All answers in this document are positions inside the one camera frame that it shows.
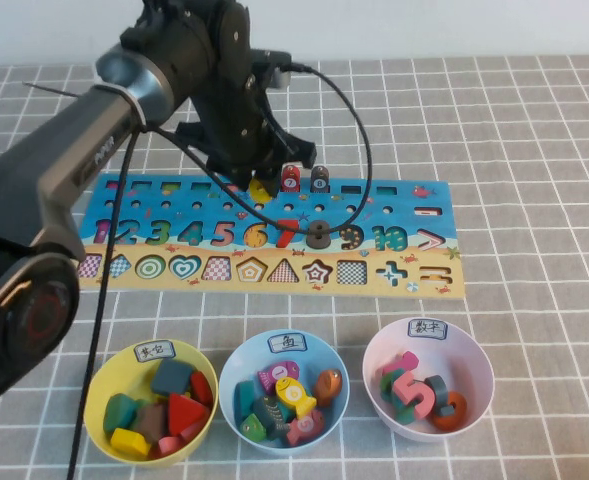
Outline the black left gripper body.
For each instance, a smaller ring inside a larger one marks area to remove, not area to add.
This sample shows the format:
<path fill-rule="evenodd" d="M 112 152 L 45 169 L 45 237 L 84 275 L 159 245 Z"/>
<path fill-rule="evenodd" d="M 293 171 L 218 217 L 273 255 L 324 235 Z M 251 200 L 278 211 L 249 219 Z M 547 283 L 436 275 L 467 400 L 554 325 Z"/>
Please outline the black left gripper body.
<path fill-rule="evenodd" d="M 317 157 L 316 145 L 288 132 L 276 120 L 260 83 L 235 87 L 214 76 L 191 97 L 196 122 L 179 124 L 175 133 L 186 145 L 204 152 L 207 168 L 233 182 L 234 168 L 279 168 L 288 162 L 310 169 Z"/>

